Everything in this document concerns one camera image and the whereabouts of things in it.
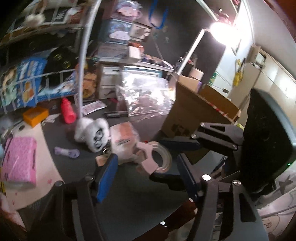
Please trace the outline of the tape dispenser with clear tape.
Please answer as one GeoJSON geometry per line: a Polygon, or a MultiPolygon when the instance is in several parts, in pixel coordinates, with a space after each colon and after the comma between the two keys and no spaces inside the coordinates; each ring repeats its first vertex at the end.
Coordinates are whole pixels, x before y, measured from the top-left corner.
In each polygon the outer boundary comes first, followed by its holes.
{"type": "Polygon", "coordinates": [[[163,174],[171,168],[171,154],[159,142],[138,142],[133,148],[133,153],[137,156],[136,170],[143,175],[163,174]]]}

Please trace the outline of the peach packaged item in plastic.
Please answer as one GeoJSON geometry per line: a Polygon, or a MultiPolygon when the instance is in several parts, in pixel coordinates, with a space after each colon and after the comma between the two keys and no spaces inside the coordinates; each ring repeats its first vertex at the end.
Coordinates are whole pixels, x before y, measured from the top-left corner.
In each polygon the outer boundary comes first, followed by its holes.
{"type": "Polygon", "coordinates": [[[137,155],[133,151],[140,138],[131,122],[127,121],[111,126],[110,137],[111,150],[118,156],[119,165],[137,160],[137,155]]]}

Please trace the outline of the clear zip bag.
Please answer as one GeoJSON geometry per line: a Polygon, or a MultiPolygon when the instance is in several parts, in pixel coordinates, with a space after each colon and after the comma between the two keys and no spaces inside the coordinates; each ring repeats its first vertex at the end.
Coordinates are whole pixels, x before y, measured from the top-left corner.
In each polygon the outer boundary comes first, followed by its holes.
{"type": "Polygon", "coordinates": [[[128,116],[167,114],[172,106],[164,78],[124,70],[115,91],[116,110],[126,111],[128,116]]]}

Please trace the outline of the pink printed sachet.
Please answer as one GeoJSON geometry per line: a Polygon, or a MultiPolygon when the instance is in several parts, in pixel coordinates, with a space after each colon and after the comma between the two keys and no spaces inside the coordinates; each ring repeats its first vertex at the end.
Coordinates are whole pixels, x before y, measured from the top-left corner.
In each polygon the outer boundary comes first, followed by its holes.
{"type": "Polygon", "coordinates": [[[90,113],[93,113],[97,110],[104,109],[106,107],[107,105],[104,102],[97,100],[95,102],[84,105],[82,108],[82,114],[88,115],[90,113]]]}

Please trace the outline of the red plastic bottle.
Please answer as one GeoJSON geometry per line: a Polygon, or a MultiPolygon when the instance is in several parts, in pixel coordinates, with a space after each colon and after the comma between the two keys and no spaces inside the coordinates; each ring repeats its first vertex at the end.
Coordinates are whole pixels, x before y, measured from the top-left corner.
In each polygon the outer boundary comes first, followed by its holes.
{"type": "Polygon", "coordinates": [[[74,123],[76,120],[76,113],[73,110],[71,102],[66,97],[63,97],[61,101],[61,113],[67,124],[74,123]]]}

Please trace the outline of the beige wardrobe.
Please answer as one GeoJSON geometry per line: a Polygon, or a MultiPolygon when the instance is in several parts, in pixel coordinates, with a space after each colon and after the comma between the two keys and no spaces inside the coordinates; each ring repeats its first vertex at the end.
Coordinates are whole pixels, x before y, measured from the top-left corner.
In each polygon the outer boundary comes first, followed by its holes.
{"type": "Polygon", "coordinates": [[[243,68],[243,77],[228,95],[241,114],[237,122],[245,126],[250,102],[250,90],[269,93],[295,126],[295,78],[260,46],[253,45],[243,68]]]}

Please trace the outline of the white plastic hook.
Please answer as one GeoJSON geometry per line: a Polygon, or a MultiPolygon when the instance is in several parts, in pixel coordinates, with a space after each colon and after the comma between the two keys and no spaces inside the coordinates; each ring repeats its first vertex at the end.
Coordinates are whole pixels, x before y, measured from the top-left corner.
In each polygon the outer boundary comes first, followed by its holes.
{"type": "Polygon", "coordinates": [[[55,120],[60,116],[60,113],[58,114],[52,114],[46,117],[42,122],[41,125],[45,126],[47,123],[55,123],[55,120]]]}

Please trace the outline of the orange plastic box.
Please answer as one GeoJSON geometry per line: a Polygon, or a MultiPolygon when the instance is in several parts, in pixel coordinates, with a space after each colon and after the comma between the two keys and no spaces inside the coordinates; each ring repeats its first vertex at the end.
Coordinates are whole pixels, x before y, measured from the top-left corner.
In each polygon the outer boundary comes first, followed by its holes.
{"type": "Polygon", "coordinates": [[[36,106],[35,108],[30,108],[23,113],[23,121],[34,128],[48,116],[49,110],[47,108],[36,106]]]}

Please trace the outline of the white mini drawer unit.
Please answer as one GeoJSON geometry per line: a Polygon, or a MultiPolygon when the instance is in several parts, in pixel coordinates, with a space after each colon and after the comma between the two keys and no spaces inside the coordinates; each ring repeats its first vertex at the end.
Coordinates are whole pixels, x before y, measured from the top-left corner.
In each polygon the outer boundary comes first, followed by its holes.
{"type": "Polygon", "coordinates": [[[97,98],[116,98],[116,87],[122,85],[121,68],[119,66],[99,64],[96,73],[97,98]]]}

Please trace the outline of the blue food brochure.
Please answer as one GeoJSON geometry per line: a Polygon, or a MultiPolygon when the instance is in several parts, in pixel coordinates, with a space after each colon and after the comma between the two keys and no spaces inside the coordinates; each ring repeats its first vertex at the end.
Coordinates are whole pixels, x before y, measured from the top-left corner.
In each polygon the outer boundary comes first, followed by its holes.
{"type": "Polygon", "coordinates": [[[17,68],[16,108],[33,108],[38,103],[38,92],[46,59],[30,57],[23,60],[17,68]]]}

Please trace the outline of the black plush toy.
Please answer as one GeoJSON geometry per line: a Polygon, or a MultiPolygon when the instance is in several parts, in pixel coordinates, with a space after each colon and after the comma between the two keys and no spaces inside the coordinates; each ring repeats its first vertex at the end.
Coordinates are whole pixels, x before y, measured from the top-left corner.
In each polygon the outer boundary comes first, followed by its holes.
{"type": "MultiPolygon", "coordinates": [[[[64,70],[74,69],[78,63],[77,55],[68,47],[60,46],[53,50],[47,57],[47,63],[44,68],[44,74],[60,72],[64,70]]],[[[48,79],[49,87],[55,87],[60,84],[60,73],[43,76],[41,86],[46,87],[46,80],[48,79]]]]}

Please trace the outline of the blue cinnamoroll display box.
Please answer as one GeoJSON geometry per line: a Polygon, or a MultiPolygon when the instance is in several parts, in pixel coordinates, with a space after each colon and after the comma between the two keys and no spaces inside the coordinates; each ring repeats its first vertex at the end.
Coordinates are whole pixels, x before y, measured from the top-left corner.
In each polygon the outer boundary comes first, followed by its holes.
{"type": "Polygon", "coordinates": [[[128,44],[130,41],[130,30],[133,23],[118,19],[103,20],[100,26],[99,42],[128,44]]]}

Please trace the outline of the anime illustration book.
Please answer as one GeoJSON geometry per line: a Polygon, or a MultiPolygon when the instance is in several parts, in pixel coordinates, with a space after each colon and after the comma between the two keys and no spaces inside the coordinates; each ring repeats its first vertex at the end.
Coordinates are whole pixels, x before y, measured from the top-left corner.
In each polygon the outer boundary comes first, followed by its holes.
{"type": "Polygon", "coordinates": [[[4,112],[12,109],[17,97],[18,68],[10,66],[1,76],[1,108],[4,112]]]}

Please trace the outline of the pink cinnamoroll display box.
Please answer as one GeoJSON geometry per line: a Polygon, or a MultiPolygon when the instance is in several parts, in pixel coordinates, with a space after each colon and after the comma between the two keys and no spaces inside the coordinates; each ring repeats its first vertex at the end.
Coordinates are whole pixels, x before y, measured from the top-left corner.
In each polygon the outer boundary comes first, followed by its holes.
{"type": "Polygon", "coordinates": [[[112,1],[110,18],[133,22],[142,17],[141,9],[141,4],[136,1],[112,1]]]}

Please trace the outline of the white plush keychain with glasses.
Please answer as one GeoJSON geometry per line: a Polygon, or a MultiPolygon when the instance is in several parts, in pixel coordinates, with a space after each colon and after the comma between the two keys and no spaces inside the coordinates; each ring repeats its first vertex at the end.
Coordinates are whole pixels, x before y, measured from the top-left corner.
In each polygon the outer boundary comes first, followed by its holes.
{"type": "Polygon", "coordinates": [[[87,117],[79,119],[75,127],[74,140],[85,143],[93,153],[102,151],[110,140],[107,120],[104,118],[93,120],[87,117]]]}

